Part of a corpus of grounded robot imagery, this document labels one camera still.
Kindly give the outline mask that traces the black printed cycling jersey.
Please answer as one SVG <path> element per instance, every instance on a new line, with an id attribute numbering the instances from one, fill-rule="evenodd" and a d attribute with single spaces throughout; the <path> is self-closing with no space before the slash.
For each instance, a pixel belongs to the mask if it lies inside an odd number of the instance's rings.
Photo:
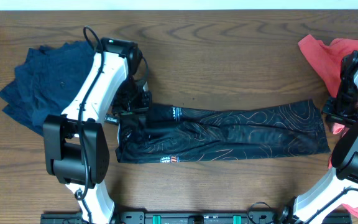
<path id="1" fill-rule="evenodd" d="M 330 151 L 312 100 L 258 110 L 153 104 L 120 118 L 117 161 L 130 164 L 307 156 Z"/>

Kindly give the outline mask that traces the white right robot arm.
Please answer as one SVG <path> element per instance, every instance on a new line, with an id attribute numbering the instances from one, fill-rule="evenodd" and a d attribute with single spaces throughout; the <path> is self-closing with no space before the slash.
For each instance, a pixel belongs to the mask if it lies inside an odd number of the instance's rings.
<path id="1" fill-rule="evenodd" d="M 331 168 L 284 207 L 275 223 L 322 223 L 338 206 L 358 207 L 358 50 L 341 61 L 340 86 L 324 113 L 348 127 L 331 154 Z"/>

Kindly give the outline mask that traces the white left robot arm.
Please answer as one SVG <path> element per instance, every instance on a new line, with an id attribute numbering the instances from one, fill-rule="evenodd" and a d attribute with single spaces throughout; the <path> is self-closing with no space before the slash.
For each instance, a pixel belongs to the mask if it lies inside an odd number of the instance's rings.
<path id="1" fill-rule="evenodd" d="M 105 122 L 145 113 L 151 93 L 134 75 L 144 60 L 137 43 L 98 40 L 92 69 L 74 100 L 43 124 L 47 172 L 64 184 L 80 205 L 75 214 L 43 214 L 41 223 L 118 223 L 104 178 L 109 167 Z"/>

